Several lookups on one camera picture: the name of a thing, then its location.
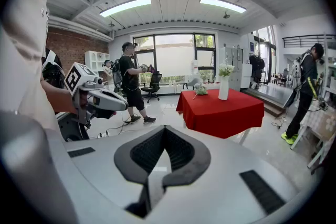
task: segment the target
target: black railing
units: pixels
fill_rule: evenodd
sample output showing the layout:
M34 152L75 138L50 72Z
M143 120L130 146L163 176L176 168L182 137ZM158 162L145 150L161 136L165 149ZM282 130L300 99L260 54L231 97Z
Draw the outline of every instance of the black railing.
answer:
M336 35L326 35L327 39L335 39ZM306 48L312 47L315 43L321 43L323 45L324 35L307 35L297 37L283 37L283 43L285 48Z

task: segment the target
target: raised platform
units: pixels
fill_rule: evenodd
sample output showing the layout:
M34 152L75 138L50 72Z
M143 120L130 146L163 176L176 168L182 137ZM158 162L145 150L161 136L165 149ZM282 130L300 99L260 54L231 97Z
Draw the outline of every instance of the raised platform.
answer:
M262 100L264 102L264 110L274 117L279 117L285 112L285 104L292 91L292 88L272 83L269 85L262 84L259 89L248 88L243 90L244 93Z

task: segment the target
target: pipe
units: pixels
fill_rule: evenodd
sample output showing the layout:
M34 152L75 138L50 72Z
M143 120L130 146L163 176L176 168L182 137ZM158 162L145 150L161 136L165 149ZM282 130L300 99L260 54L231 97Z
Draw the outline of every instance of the pipe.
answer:
M80 32L79 34L86 35L86 36L91 36L98 38L103 41L111 42L114 40L114 38L109 37L101 32L98 32L90 27L71 22L69 20L65 20L56 16L50 16L49 18L49 26L51 27L56 27L56 28L61 28L65 30L70 30L70 31L77 31Z

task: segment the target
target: person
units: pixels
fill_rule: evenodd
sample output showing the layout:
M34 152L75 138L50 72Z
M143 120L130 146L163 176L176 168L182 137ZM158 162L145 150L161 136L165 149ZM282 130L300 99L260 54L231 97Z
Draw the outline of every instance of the person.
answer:
M112 73L112 62L110 60L105 60L104 64L103 64L104 68L103 68L103 72L106 74L107 76L107 83L108 83L108 87L110 91L113 91L113 73Z
M124 90L127 102L128 102L128 112L131 116L131 123L136 122L140 119L140 116L135 116L133 107L135 106L139 110L140 114L143 116L143 123L148 124L154 122L155 118L150 118L147 116L146 109L143 103L143 98L141 95L141 90L139 89L139 77L138 74L143 73L142 68L135 68L132 61L134 56L135 46L130 42L125 42L122 45L123 55L119 59L120 72L122 75L122 89Z
M303 60L302 73L301 73L301 88L299 93L299 107L293 120L289 124L287 130L282 133L281 137L289 144L292 145L298 138L298 132L300 130L300 122L303 120L305 114L308 112L310 103L315 97L316 99L316 85L317 85L317 67L316 62L320 60L324 54L323 46L319 43L315 43L310 50L306 51L308 55Z
M0 25L0 109L28 116L44 129L60 133L54 111L77 111L70 92L53 87L41 73L48 18L47 0L8 0ZM20 68L10 67L8 59L20 63ZM80 96L85 105L85 94Z

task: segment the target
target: fluorescent light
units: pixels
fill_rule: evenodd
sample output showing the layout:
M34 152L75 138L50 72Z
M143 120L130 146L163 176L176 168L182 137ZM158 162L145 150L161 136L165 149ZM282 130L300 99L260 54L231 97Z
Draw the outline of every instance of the fluorescent light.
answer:
M209 5L214 5L214 6L218 6L222 8L232 9L239 13L243 13L244 11L246 11L246 8L238 6L228 1L224 1L224 0L200 0L199 2L202 4L209 4Z
M148 4L151 4L151 3L152 3L151 0L131 0L131 1L119 4L117 6L114 6L112 8L103 10L99 14L103 17L107 17L107 16L110 16L114 13L121 12L125 9L135 8L135 7L139 7L139 6L143 6L143 5L148 5Z

